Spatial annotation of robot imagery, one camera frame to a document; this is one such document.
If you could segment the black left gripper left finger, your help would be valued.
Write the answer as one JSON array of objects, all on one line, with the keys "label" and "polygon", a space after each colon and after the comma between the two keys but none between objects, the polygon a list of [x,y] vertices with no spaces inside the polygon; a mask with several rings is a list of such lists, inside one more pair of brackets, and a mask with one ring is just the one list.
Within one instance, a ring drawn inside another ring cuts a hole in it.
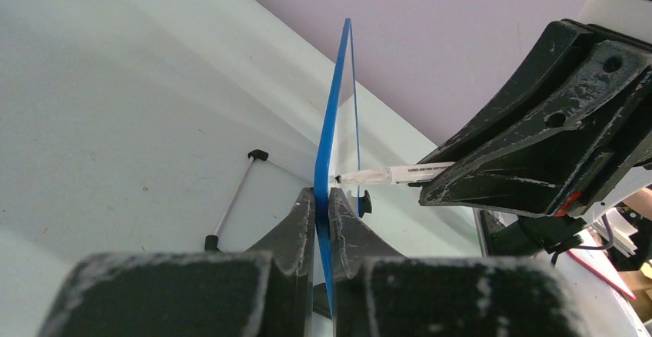
[{"label": "black left gripper left finger", "polygon": [[41,336],[308,336],[315,197],[243,252],[107,252],[68,274]]}]

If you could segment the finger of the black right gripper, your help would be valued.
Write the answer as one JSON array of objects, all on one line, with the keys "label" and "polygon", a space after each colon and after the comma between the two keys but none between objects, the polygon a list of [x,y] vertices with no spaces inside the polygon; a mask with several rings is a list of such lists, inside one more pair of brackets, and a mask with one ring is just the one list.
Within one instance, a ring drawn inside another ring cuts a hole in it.
[{"label": "finger of the black right gripper", "polygon": [[635,180],[651,181],[651,46],[592,38],[556,91],[424,183],[419,202],[578,217]]},{"label": "finger of the black right gripper", "polygon": [[550,23],[497,94],[420,163],[457,162],[520,121],[579,68],[593,34],[571,20]]}]

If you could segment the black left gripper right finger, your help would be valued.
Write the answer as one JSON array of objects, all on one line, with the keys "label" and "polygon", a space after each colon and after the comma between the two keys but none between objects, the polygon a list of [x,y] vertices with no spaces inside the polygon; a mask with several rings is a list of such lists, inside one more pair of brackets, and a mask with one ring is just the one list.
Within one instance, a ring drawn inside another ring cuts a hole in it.
[{"label": "black left gripper right finger", "polygon": [[528,258],[408,258],[328,199],[337,336],[583,336],[567,283]]}]

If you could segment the black whiteboard marker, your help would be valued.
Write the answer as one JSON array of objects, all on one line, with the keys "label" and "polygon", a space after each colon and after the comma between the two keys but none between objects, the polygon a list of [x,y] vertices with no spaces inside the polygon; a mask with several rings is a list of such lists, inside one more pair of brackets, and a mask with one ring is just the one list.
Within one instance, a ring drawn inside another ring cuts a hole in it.
[{"label": "black whiteboard marker", "polygon": [[435,162],[358,170],[339,175],[331,175],[328,182],[338,185],[400,185],[429,182],[453,164],[454,162]]}]

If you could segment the blue-framed whiteboard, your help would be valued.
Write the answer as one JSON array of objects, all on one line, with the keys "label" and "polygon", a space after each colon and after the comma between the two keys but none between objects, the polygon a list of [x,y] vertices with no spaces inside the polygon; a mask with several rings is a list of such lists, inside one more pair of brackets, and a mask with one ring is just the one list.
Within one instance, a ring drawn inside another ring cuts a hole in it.
[{"label": "blue-framed whiteboard", "polygon": [[338,184],[334,177],[361,168],[358,93],[354,57],[353,23],[344,20],[327,107],[314,164],[316,235],[324,274],[328,311],[333,314],[332,250],[329,195]]}]

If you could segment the whiteboard rear support rod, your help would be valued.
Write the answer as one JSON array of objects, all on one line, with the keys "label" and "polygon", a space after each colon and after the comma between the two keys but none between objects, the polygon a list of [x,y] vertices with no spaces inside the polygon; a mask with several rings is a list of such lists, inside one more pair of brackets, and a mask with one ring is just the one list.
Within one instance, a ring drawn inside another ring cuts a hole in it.
[{"label": "whiteboard rear support rod", "polygon": [[231,210],[235,204],[236,199],[239,196],[239,193],[242,189],[242,186],[245,182],[245,179],[248,177],[248,173],[251,170],[251,167],[253,166],[254,162],[256,160],[261,160],[261,161],[267,161],[268,160],[269,154],[261,149],[255,149],[251,150],[248,154],[248,162],[247,165],[245,166],[244,172],[240,177],[240,180],[238,181],[237,185],[235,186],[235,190],[231,194],[231,197],[228,201],[228,204],[225,207],[225,210],[223,211],[220,219],[218,220],[217,225],[215,226],[214,231],[205,236],[204,240],[204,252],[220,252],[221,250],[219,249],[219,240],[220,240],[220,233],[221,230],[223,229],[225,222],[227,218],[229,217]]}]

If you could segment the black whiteboard stand foot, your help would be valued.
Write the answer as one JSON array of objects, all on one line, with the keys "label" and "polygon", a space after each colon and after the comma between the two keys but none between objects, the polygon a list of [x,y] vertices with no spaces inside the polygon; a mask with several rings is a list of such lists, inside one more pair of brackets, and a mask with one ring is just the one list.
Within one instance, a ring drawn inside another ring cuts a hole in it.
[{"label": "black whiteboard stand foot", "polygon": [[358,197],[358,217],[363,218],[365,214],[372,213],[372,211],[371,195],[368,190],[364,190],[364,194]]}]

